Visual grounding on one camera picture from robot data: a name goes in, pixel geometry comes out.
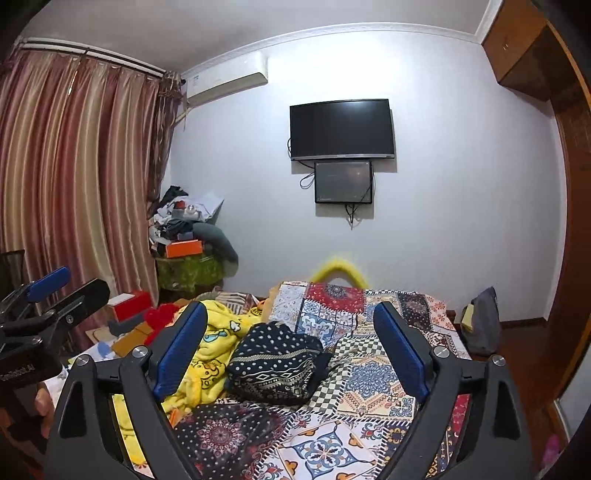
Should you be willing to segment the person's left hand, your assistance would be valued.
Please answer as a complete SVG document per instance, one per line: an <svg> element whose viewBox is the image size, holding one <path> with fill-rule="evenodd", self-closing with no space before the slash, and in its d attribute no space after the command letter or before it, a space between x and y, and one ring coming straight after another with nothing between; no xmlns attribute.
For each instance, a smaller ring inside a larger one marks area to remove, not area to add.
<svg viewBox="0 0 591 480"><path fill-rule="evenodd" d="M48 439L54 419L55 407L51 395L44 383L39 383L34 400L37 413L42 417L41 435Z"/></svg>

